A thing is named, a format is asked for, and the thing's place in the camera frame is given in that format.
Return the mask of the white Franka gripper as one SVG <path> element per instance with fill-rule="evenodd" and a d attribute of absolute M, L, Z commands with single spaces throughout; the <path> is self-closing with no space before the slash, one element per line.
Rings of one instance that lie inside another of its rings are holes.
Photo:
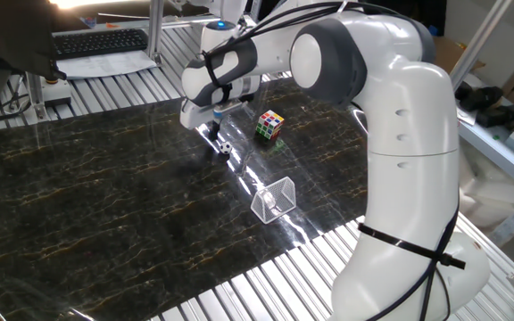
<path fill-rule="evenodd" d="M 222 120 L 246 105 L 247 102 L 234 99 L 225 103 L 198 106 L 189 99 L 186 99 L 181 105 L 179 120 L 181 125 L 187 129 L 198 128 L 202 124 L 211 122 L 208 138 L 210 141 L 215 141 L 219 137 Z"/>

